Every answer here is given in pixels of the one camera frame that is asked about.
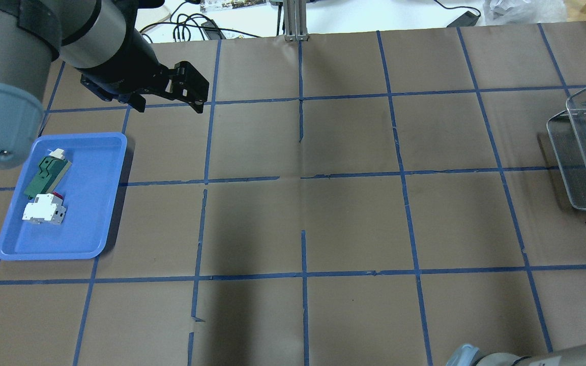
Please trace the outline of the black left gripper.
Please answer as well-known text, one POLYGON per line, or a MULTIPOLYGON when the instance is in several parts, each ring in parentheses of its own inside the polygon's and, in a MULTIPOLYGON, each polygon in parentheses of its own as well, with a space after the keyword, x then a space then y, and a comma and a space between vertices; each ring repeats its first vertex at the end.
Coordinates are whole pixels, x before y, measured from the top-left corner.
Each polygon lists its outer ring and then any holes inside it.
POLYGON ((144 113, 144 95, 188 104, 196 113, 204 112, 210 83, 188 60, 169 68, 161 64, 153 48, 133 30, 120 49, 99 66, 80 69, 81 84, 104 101, 119 101, 144 113))

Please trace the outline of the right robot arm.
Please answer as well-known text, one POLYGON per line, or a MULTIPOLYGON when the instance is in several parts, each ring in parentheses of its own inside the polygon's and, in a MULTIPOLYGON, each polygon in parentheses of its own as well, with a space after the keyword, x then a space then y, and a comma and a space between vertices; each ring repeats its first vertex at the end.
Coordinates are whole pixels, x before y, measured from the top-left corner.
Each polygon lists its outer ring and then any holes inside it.
POLYGON ((537 356, 489 353, 464 344, 452 354, 446 365, 586 365, 586 344, 537 356))

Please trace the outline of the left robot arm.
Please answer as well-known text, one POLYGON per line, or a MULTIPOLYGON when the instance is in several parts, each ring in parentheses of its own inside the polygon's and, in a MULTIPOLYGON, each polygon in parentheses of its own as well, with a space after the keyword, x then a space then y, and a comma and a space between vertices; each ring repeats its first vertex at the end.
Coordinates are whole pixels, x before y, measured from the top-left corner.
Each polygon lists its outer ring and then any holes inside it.
POLYGON ((0 1, 0 169, 25 162, 40 131, 51 63, 62 59, 103 101, 143 112, 145 95, 202 113, 209 81, 188 61, 161 64, 135 28, 162 1, 0 1))

